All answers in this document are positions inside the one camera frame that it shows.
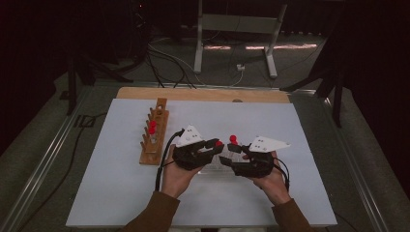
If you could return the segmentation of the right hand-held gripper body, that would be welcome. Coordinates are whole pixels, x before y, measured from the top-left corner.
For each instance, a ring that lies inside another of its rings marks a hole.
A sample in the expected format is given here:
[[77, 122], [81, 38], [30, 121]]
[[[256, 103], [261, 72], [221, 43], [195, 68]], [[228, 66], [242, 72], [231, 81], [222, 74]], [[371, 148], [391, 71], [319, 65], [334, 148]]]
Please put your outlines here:
[[281, 169], [275, 165], [272, 153], [278, 149], [288, 148], [289, 143], [278, 141], [264, 136], [256, 136], [248, 145], [250, 153], [248, 162], [233, 162], [232, 170], [237, 176], [262, 178], [269, 175], [272, 169], [277, 168], [284, 177], [288, 177], [288, 169]]

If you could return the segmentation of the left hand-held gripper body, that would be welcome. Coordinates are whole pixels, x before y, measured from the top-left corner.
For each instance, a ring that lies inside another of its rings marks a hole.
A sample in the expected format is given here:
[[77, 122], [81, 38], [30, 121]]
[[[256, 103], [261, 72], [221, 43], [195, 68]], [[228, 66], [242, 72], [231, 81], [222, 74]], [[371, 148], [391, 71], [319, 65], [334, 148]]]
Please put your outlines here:
[[179, 167], [186, 170], [205, 166], [210, 162], [210, 158], [200, 152], [205, 145], [206, 140], [199, 131], [193, 125], [188, 125], [177, 140], [172, 157]]

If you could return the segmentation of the wooden tube rack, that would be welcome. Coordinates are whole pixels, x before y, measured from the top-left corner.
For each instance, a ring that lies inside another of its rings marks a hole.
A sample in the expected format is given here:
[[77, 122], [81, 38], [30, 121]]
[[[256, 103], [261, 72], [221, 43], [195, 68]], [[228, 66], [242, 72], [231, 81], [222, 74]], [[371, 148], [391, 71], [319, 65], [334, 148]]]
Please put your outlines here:
[[[166, 109], [166, 104], [167, 99], [158, 98], [156, 106], [154, 108], [150, 108], [150, 113], [148, 114], [148, 119], [146, 120], [144, 133], [142, 134], [143, 140], [140, 142], [142, 148], [139, 158], [140, 164], [159, 165], [161, 162], [162, 148], [169, 116], [169, 111]], [[152, 144], [149, 138], [148, 128], [150, 121], [157, 122], [158, 141], [155, 144]]]

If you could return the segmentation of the person's left hand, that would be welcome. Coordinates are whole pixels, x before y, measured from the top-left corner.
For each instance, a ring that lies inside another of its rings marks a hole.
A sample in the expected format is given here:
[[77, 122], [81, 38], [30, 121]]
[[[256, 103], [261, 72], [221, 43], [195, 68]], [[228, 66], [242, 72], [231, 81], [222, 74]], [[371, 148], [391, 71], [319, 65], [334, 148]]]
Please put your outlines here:
[[173, 159], [174, 148], [175, 145], [172, 144], [165, 162], [162, 174], [161, 192], [173, 198], [178, 198], [187, 190], [191, 180], [202, 169], [202, 166], [193, 170], [186, 170], [179, 167]]

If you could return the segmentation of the person's right hand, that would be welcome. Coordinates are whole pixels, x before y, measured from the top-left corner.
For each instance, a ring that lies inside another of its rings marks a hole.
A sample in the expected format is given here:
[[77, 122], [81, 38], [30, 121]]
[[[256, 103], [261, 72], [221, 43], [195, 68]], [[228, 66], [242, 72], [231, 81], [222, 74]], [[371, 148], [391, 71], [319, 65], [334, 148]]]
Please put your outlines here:
[[252, 182], [264, 191], [274, 206], [287, 203], [291, 200], [290, 194], [285, 186], [282, 173], [273, 168], [271, 173], [262, 178], [251, 178]]

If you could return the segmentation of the black tripod stand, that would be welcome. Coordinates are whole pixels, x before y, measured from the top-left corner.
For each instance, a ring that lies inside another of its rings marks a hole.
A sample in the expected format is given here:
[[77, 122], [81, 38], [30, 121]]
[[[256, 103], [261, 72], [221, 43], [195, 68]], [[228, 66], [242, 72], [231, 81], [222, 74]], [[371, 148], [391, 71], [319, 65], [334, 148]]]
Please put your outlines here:
[[323, 45], [308, 76], [290, 86], [280, 87], [284, 92], [294, 92], [302, 87], [321, 79], [322, 82], [316, 89], [317, 98], [328, 98], [334, 92], [332, 118], [340, 128], [340, 108], [344, 76], [342, 73], [343, 50], [337, 48], [338, 38], [332, 33]]
[[62, 98], [68, 101], [67, 115], [73, 114], [77, 106], [77, 80], [80, 79], [85, 85], [93, 85], [96, 78], [93, 76], [90, 67], [95, 68], [110, 78], [124, 83], [132, 83], [130, 79], [124, 78], [117, 72], [109, 69], [103, 63], [93, 59], [84, 52], [67, 53], [67, 75], [68, 90], [63, 93]]

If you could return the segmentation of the grey metal stand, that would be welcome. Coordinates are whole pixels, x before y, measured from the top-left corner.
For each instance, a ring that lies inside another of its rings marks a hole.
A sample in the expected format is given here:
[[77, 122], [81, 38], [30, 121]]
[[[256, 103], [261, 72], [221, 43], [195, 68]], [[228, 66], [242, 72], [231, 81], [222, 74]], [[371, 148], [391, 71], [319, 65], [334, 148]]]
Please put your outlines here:
[[269, 34], [270, 43], [263, 47], [264, 56], [268, 67], [269, 77], [276, 78], [278, 71], [274, 61], [274, 47], [276, 45], [279, 30], [283, 22], [286, 4], [281, 4], [276, 17], [261, 17], [233, 14], [204, 14], [203, 0], [198, 0], [197, 13], [197, 44], [194, 57], [193, 71], [201, 74], [204, 45], [202, 33], [206, 31], [241, 32]]

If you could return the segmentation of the metal floor rail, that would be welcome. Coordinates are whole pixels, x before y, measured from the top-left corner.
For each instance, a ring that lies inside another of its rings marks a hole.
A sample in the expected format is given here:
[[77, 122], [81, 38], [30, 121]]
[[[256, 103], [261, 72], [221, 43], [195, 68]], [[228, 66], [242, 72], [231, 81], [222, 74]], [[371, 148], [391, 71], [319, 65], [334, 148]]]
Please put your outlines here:
[[343, 158], [345, 160], [351, 178], [355, 184], [356, 190], [360, 195], [361, 201], [366, 209], [366, 213], [369, 217], [374, 232], [391, 232], [380, 212], [380, 209], [358, 163], [355, 160], [353, 151], [351, 150], [346, 138], [344, 137], [341, 128], [339, 128], [334, 122], [332, 109], [333, 105], [331, 101], [328, 98], [324, 99], [322, 106], [325, 110], [326, 117], [336, 134], [337, 141], [343, 150]]
[[27, 210], [34, 200], [45, 176], [47, 175], [54, 160], [59, 154], [67, 136], [69, 135], [79, 108], [92, 92], [90, 86], [84, 87], [77, 97], [76, 106], [71, 115], [66, 116], [62, 126], [57, 131], [42, 159], [37, 164], [28, 181], [24, 185], [21, 193], [15, 201], [13, 207], [7, 214], [5, 220], [0, 224], [0, 232], [16, 232], [19, 224], [22, 222]]

